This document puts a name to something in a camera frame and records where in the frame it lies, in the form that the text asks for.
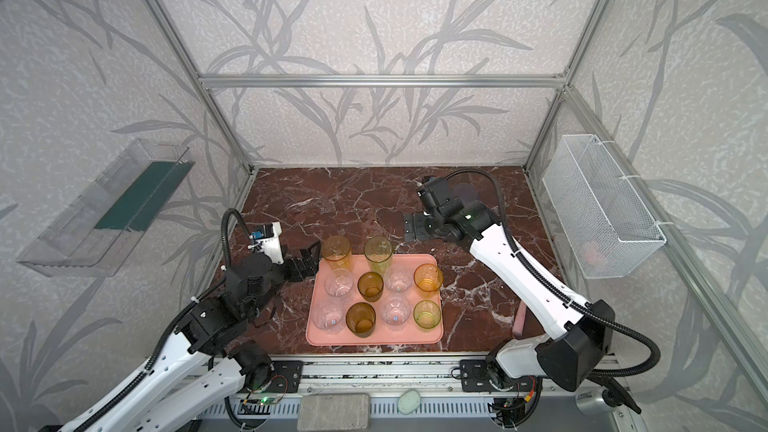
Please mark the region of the amber dotted glass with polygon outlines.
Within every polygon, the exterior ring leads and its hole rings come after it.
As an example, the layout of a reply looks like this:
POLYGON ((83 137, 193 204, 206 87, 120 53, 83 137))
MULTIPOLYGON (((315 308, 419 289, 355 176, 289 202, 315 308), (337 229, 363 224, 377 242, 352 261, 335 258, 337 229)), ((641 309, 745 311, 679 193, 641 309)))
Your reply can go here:
POLYGON ((345 316, 347 328, 357 337, 369 337, 376 326, 376 312, 368 302, 353 304, 345 316))
POLYGON ((358 279, 357 290, 365 301, 374 303, 378 301, 383 294, 384 279, 377 272, 366 272, 358 279))

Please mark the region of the blue frosted plastic cup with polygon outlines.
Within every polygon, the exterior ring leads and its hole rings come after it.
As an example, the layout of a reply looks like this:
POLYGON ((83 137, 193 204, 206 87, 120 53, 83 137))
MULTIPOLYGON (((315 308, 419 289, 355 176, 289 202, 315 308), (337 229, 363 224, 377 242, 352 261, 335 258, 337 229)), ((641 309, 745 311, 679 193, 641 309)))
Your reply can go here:
POLYGON ((478 199, 478 192, 471 183, 458 183, 453 187, 453 191, 464 203, 471 203, 478 199))

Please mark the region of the green short glass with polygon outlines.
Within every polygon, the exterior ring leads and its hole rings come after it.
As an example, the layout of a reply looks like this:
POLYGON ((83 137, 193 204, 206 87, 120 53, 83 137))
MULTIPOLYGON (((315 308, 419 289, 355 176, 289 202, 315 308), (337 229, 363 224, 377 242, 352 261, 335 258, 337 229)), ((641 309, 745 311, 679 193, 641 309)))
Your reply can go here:
POLYGON ((441 307, 432 300, 419 301, 413 309, 413 318, 418 327, 431 330, 441 324, 441 307))

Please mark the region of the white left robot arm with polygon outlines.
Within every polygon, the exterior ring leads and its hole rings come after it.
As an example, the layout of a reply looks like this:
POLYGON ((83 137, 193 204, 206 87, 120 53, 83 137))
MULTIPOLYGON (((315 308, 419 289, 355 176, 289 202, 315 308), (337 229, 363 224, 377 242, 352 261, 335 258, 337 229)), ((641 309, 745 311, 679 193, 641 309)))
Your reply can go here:
POLYGON ((269 382, 268 354, 236 341, 286 284, 317 274, 321 246, 289 258, 276 238, 250 249, 239 262, 225 258, 222 277, 172 319, 131 375, 76 418, 44 430, 174 431, 245 384, 269 382))

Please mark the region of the clear faceted glass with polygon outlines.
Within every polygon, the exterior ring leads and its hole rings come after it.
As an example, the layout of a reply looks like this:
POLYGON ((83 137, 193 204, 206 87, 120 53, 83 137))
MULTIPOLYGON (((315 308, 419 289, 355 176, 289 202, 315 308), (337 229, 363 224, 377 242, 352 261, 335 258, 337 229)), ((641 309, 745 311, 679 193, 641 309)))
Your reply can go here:
POLYGON ((327 295, 331 297, 343 297, 352 291, 355 286, 353 274, 347 269, 331 270, 325 277, 323 287, 327 295))
POLYGON ((394 293, 383 298, 379 312, 389 329, 401 330, 411 317, 412 306, 406 295, 394 293))
POLYGON ((311 307, 313 325, 323 333, 337 334, 345 323, 346 309, 339 298, 322 298, 311 307))
POLYGON ((413 273, 405 267, 393 266, 384 274, 384 285, 391 292, 406 292, 413 285, 413 273))

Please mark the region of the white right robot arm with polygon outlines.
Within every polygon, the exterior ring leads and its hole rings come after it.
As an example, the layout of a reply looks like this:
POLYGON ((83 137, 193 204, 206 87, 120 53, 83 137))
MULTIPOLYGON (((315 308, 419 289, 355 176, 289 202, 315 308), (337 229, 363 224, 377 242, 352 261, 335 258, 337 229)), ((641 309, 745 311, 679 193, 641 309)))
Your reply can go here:
POLYGON ((515 239, 509 229, 504 194, 488 172, 497 206, 463 201, 447 177, 427 176, 417 189, 423 211, 405 216, 409 241, 439 239, 453 243, 495 273, 527 306, 543 327, 531 339, 510 340, 488 356, 498 373, 497 382, 523 376, 546 377, 560 388, 576 391, 583 382, 602 387, 618 378, 652 370, 661 359, 659 346, 646 335, 615 320, 614 310, 603 300, 590 302, 541 265, 515 239), (614 334, 648 350, 641 363, 602 369, 614 334))

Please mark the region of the yellow tall glass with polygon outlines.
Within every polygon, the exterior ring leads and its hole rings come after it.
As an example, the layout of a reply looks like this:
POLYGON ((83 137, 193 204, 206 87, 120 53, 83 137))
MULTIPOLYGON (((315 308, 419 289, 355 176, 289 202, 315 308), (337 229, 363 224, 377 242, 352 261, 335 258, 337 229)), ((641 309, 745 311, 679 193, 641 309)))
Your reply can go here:
POLYGON ((343 235, 334 235, 324 240, 321 255, 331 270, 353 269, 351 243, 343 235))

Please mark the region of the yellow short glass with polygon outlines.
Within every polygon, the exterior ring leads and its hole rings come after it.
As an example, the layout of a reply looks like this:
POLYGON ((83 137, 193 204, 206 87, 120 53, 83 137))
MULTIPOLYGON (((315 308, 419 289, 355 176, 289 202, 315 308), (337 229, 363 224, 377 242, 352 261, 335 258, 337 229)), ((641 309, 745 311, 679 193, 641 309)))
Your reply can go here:
POLYGON ((431 297, 442 288, 444 275, 436 264, 425 263, 415 269, 413 281, 422 297, 431 297))

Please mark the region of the clear plastic wall bin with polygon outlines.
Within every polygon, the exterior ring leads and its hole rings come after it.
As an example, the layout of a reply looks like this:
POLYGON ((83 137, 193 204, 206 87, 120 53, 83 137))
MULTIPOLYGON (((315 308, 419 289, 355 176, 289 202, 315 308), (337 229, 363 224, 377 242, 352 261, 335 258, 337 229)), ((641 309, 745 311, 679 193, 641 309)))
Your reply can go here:
POLYGON ((46 277, 114 276, 194 165, 185 145, 134 140, 17 262, 46 277))

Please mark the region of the grey foam block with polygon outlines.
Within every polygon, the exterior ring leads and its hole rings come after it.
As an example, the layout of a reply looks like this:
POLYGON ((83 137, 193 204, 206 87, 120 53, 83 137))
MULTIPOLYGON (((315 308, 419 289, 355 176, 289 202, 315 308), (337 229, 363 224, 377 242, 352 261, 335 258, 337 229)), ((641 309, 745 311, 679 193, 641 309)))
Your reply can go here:
POLYGON ((319 394, 301 399, 298 431, 367 431, 371 398, 367 394, 319 394))

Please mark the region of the pale green oval pad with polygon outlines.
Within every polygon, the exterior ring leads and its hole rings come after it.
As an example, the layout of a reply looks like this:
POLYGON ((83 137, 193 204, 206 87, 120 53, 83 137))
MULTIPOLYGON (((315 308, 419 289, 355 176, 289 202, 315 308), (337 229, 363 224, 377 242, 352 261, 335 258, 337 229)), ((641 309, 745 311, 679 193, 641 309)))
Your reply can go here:
POLYGON ((401 415, 411 415, 421 406, 421 395, 415 389, 404 392, 397 401, 397 410, 401 415))

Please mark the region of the tall green glass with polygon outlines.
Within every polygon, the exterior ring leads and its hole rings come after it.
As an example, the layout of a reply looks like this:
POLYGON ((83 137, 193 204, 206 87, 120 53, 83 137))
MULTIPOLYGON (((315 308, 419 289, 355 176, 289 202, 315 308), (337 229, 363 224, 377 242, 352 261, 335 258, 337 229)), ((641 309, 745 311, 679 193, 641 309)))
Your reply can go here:
POLYGON ((364 245, 364 255, 372 272, 384 275, 392 265, 392 243, 383 236, 370 238, 364 245))

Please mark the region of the pink plastic tray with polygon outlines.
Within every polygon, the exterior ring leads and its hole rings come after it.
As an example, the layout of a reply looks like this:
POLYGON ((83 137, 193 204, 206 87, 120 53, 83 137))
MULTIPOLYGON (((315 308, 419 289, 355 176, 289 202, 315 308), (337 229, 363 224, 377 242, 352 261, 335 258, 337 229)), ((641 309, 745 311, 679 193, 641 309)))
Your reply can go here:
MULTIPOLYGON (((339 298, 344 302, 346 313, 347 313, 347 310, 353 304, 358 302, 366 302, 361 297, 361 295, 357 290, 357 282, 362 274, 369 271, 368 262, 363 255, 353 255, 352 261, 353 261, 353 269, 350 272, 353 274, 353 277, 355 280, 355 286, 352 289, 352 291, 348 293, 346 296, 335 297, 335 298, 339 298)), ((442 311, 440 293, 435 294, 434 296, 431 296, 431 297, 422 297, 417 292, 417 288, 414 284, 406 292, 400 293, 407 296, 412 306, 411 317, 403 329, 391 330, 381 320, 379 310, 383 302, 383 298, 389 294, 395 293, 395 292, 388 291, 386 287, 384 287, 384 291, 381 298, 378 301, 371 303, 371 305, 373 306, 376 312, 376 326, 373 333, 369 337, 360 338, 355 336, 347 328, 346 320, 342 329, 337 334, 331 335, 331 334, 321 332, 313 325, 310 312, 311 312, 311 307, 315 303, 317 303, 320 299, 331 298, 331 296, 326 294, 323 287, 324 279, 330 271, 331 269, 328 266, 328 264, 325 261, 322 261, 319 266, 319 271, 316 275, 316 281, 315 281, 311 302, 310 302, 309 318, 306 325, 305 337, 306 337, 306 340, 309 342, 309 344, 316 347, 422 345, 422 344, 435 344, 442 339, 444 334, 443 316, 442 316, 441 324, 431 330, 421 329, 420 327, 417 326, 413 318, 414 306, 419 301, 422 301, 422 300, 432 300, 436 302, 441 307, 441 311, 442 311)))

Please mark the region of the purple plastic scoop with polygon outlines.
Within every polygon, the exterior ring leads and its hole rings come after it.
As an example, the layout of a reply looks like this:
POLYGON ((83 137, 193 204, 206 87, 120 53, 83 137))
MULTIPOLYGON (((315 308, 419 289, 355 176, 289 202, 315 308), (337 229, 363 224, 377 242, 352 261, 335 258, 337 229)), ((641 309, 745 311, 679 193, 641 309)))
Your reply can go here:
POLYGON ((515 339, 521 339, 524 336, 526 317, 527 306, 524 302, 520 302, 512 325, 512 336, 515 339))

